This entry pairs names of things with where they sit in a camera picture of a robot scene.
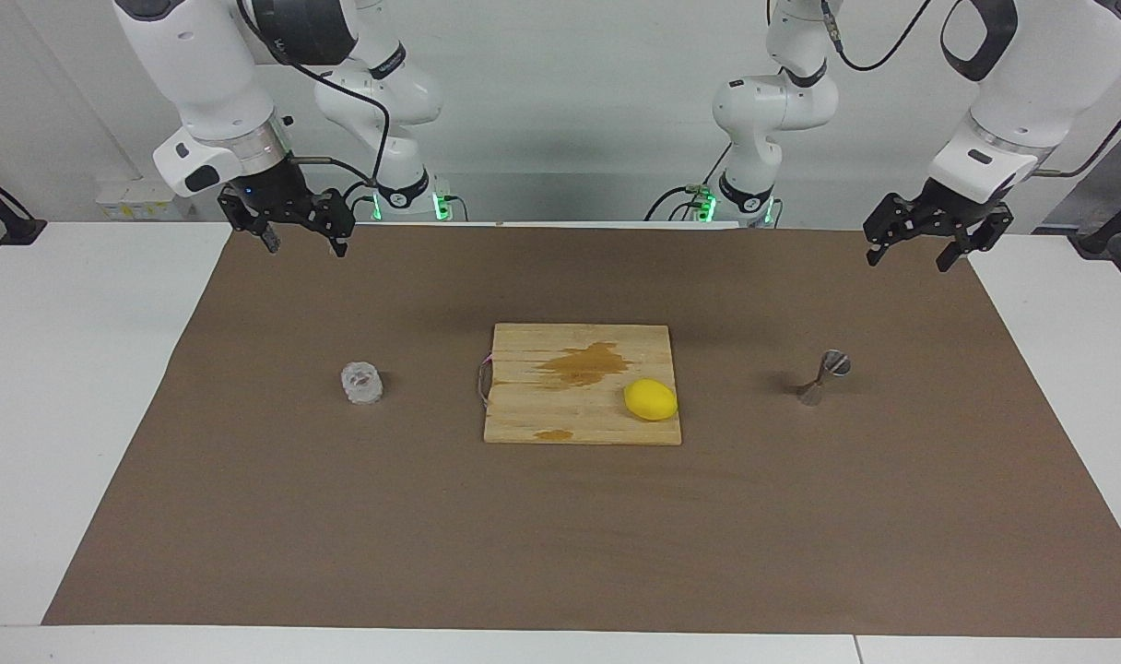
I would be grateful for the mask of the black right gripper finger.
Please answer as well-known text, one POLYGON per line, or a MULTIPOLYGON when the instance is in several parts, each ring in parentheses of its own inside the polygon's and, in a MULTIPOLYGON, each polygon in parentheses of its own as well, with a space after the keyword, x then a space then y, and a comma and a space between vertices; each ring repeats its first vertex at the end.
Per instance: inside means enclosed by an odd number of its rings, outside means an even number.
POLYGON ((304 230, 325 238, 330 252, 336 257, 346 256, 348 241, 356 227, 353 211, 339 190, 309 193, 291 202, 289 223, 299 224, 304 230))
POLYGON ((281 247, 281 240, 278 239, 269 219, 262 214, 254 214, 247 208, 244 202, 237 196, 235 190, 220 190, 217 204, 234 231, 248 232, 248 234, 261 240, 268 252, 277 252, 281 247))

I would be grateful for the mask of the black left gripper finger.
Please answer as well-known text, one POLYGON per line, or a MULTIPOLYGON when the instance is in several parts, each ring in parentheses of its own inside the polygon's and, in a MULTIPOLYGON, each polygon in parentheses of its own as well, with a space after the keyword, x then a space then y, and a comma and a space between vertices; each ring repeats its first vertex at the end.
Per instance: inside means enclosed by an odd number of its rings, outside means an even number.
POLYGON ((986 213, 986 216, 978 219, 973 230, 971 230, 969 222, 953 219, 947 224, 949 245, 937 256, 939 273, 949 273, 952 266, 956 265, 961 257, 966 253, 990 251, 1012 222, 1015 222, 1015 214, 1011 213, 1010 208, 992 209, 990 213, 986 213))
POLYGON ((912 240, 926 231, 926 224, 914 218, 914 208, 912 201, 887 194, 867 216, 863 233, 868 242, 869 267, 877 267, 891 245, 912 240))

